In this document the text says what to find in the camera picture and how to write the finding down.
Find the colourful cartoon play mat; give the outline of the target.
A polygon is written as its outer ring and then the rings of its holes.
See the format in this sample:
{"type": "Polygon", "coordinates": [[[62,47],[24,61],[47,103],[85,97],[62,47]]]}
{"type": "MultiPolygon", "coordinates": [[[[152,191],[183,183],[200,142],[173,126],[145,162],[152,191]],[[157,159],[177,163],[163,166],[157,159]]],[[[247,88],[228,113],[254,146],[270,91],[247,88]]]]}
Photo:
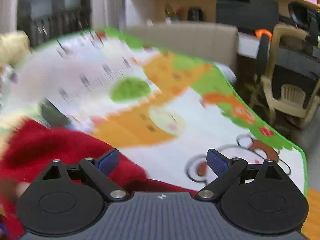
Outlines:
{"type": "Polygon", "coordinates": [[[1,158],[26,121],[85,133],[180,192],[105,201],[78,162],[18,183],[18,239],[305,239],[303,151],[257,116],[217,65],[111,28],[59,37],[1,66],[1,158]],[[215,149],[247,168],[219,200],[215,149]]]}

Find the potted plant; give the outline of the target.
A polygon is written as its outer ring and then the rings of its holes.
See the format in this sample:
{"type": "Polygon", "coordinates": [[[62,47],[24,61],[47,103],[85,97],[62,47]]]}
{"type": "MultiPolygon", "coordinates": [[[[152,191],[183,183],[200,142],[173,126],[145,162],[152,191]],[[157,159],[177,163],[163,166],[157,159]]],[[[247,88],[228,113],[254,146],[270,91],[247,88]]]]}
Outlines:
{"type": "Polygon", "coordinates": [[[183,12],[184,9],[180,5],[172,7],[169,3],[167,3],[164,7],[166,24],[181,22],[183,18],[183,12]]]}

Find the orange object on desk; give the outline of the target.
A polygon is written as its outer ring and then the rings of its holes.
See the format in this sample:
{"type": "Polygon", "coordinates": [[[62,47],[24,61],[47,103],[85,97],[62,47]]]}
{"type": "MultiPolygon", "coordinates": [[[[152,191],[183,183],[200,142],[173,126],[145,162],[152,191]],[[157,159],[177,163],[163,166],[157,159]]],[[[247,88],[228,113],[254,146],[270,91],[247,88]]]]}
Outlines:
{"type": "Polygon", "coordinates": [[[255,36],[259,40],[261,40],[264,35],[267,35],[268,36],[268,41],[271,42],[272,34],[271,34],[271,32],[269,30],[267,30],[267,29],[258,29],[258,30],[255,31],[255,36]]]}

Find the red fleece hooded jacket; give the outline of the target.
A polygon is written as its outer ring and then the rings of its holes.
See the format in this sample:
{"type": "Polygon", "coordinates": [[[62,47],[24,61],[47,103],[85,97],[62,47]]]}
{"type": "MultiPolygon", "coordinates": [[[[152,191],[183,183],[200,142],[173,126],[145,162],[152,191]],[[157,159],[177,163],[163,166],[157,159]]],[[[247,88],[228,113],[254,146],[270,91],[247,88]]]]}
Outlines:
{"type": "MultiPolygon", "coordinates": [[[[53,160],[75,164],[86,157],[98,158],[112,147],[85,133],[66,128],[46,128],[29,120],[10,136],[9,146],[1,158],[1,206],[2,219],[8,239],[18,239],[24,232],[16,217],[16,185],[31,183],[53,160]]],[[[123,154],[109,178],[126,190],[147,192],[180,192],[184,188],[149,179],[146,172],[123,154]]]]}

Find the black monitor screen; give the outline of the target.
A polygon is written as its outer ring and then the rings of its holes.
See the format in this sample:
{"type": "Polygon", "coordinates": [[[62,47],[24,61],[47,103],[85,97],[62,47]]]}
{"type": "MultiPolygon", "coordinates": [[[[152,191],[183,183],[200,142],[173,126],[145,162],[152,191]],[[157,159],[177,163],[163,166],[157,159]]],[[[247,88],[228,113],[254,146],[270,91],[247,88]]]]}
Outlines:
{"type": "Polygon", "coordinates": [[[216,22],[243,31],[273,31],[279,23],[278,2],[273,0],[216,0],[216,22]]]}

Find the cream plush toy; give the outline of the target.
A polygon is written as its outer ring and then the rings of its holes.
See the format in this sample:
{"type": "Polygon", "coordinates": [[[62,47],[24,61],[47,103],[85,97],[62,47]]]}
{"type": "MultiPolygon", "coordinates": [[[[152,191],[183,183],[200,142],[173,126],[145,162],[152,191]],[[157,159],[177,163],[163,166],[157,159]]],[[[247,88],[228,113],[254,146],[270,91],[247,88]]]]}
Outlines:
{"type": "Polygon", "coordinates": [[[1,66],[12,67],[30,54],[30,41],[25,32],[19,30],[1,34],[1,66]]]}

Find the beige sofa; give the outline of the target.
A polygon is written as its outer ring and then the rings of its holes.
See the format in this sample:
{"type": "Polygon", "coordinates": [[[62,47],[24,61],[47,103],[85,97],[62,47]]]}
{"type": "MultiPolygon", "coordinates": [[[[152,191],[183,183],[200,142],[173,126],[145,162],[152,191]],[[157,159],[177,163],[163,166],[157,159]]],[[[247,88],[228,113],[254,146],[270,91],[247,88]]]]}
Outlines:
{"type": "Polygon", "coordinates": [[[133,25],[125,33],[177,53],[217,63],[231,82],[238,73],[238,29],[218,23],[178,22],[133,25]]]}

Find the beige office chair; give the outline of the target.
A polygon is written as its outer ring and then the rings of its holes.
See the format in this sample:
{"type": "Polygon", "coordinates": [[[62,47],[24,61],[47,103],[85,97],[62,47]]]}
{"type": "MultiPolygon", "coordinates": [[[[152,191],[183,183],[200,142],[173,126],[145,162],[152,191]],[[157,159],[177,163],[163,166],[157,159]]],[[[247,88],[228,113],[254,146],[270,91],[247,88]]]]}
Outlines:
{"type": "Polygon", "coordinates": [[[302,128],[319,106],[319,11],[299,2],[288,9],[293,24],[275,25],[271,42],[259,41],[249,105],[266,109],[270,124],[281,112],[302,128]]]}

